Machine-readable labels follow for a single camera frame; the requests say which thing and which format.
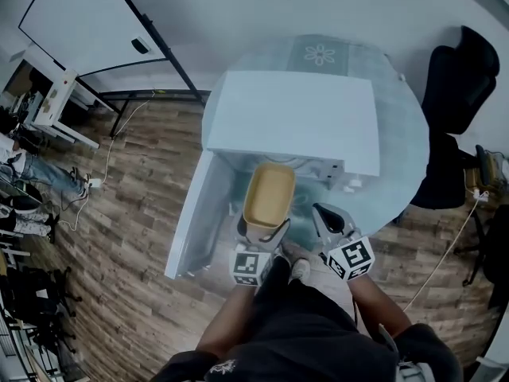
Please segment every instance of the whiteboard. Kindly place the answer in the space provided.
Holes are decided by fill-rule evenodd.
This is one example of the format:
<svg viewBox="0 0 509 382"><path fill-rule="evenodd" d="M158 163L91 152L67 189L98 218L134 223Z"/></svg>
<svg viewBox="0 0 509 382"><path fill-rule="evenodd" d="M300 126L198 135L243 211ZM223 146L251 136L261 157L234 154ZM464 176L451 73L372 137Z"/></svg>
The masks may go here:
<svg viewBox="0 0 509 382"><path fill-rule="evenodd" d="M34 0L19 28L78 75L165 58L125 0ZM139 37L146 54L131 44Z"/></svg>

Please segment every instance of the white shoe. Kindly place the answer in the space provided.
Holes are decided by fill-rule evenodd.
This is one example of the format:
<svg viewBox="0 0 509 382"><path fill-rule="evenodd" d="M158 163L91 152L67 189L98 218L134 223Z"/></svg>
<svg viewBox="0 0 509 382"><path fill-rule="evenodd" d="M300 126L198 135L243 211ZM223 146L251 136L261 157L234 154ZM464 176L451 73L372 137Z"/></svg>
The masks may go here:
<svg viewBox="0 0 509 382"><path fill-rule="evenodd" d="M297 261L292 266L292 274L290 278L292 280L299 279L304 284L309 279L309 275L311 275L311 264L307 259L297 259Z"/></svg>
<svg viewBox="0 0 509 382"><path fill-rule="evenodd" d="M90 189L90 174L85 174L83 179L83 191L80 194L80 198L83 200L88 197L88 190Z"/></svg>

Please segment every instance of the open cabinet door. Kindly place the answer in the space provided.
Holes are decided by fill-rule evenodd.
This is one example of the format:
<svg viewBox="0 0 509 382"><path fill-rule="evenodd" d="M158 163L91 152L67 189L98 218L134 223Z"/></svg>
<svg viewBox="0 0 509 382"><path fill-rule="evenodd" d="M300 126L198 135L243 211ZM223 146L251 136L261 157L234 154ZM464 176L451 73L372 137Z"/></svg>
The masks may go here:
<svg viewBox="0 0 509 382"><path fill-rule="evenodd" d="M165 59L130 0L32 0L19 29L79 76Z"/></svg>
<svg viewBox="0 0 509 382"><path fill-rule="evenodd" d="M204 150L173 237L165 275L175 279L212 260L217 237L228 213L235 171L220 156Z"/></svg>

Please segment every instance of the black office chair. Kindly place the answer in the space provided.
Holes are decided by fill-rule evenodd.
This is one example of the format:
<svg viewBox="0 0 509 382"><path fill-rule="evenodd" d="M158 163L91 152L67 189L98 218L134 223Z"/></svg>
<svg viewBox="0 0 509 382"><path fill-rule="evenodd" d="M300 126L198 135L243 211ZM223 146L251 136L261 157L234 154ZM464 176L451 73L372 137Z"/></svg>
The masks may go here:
<svg viewBox="0 0 509 382"><path fill-rule="evenodd" d="M0 292L4 307L17 319L30 324L39 315L56 315L57 306L61 304L71 317L76 313L71 311L66 298L81 302L80 297L74 297L67 292L67 273L61 271L46 272L42 269L24 267L23 271L13 268L7 269L7 276L0 276ZM37 292L45 290L46 296L40 297Z"/></svg>
<svg viewBox="0 0 509 382"><path fill-rule="evenodd" d="M470 251L479 252L472 273L468 279L463 281L463 286L471 285L482 267L486 279L495 285L490 306L499 306L509 298L509 272L507 271L509 248L506 241L509 205L500 205L497 208L493 218L487 222L489 224L487 233L484 233L483 225L476 211L472 213L472 218L476 222L479 243L476 246L454 249L455 255Z"/></svg>
<svg viewBox="0 0 509 382"><path fill-rule="evenodd" d="M464 204L464 169L481 168L488 184L484 151L477 158L458 149L451 134L463 134L496 86L499 57L483 37L462 26L454 49L436 47L429 60L422 110L429 124L429 162L412 205L426 209L457 208Z"/></svg>
<svg viewBox="0 0 509 382"><path fill-rule="evenodd" d="M42 198L41 201L39 201L37 198L30 195L16 195L11 197L2 197L2 195L0 195L0 204L7 205L14 209L17 214L34 213L41 207Z"/></svg>

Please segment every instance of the sneaker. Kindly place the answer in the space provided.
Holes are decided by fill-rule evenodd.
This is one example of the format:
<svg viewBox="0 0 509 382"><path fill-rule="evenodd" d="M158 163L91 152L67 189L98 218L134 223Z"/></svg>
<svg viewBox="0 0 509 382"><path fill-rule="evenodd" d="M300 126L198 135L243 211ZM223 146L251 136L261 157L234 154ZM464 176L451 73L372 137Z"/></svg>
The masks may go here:
<svg viewBox="0 0 509 382"><path fill-rule="evenodd" d="M73 181L76 181L77 179L80 178L80 172L79 170L76 168L76 167L72 167L71 168L71 178Z"/></svg>
<svg viewBox="0 0 509 382"><path fill-rule="evenodd" d="M83 179L83 191L80 193L80 198L84 199L88 196L88 191L90 189L90 174L85 174Z"/></svg>
<svg viewBox="0 0 509 382"><path fill-rule="evenodd" d="M51 231L49 231L49 234L47 235L49 243L55 244L55 236L56 236L56 224L58 224L58 221L60 220L60 214L56 215L54 218L53 216L50 216L46 222L50 226Z"/></svg>
<svg viewBox="0 0 509 382"><path fill-rule="evenodd" d="M292 274L290 278L292 280L298 279L304 284L309 279L309 275L311 274L311 265L309 261L306 259L298 259L292 266Z"/></svg>

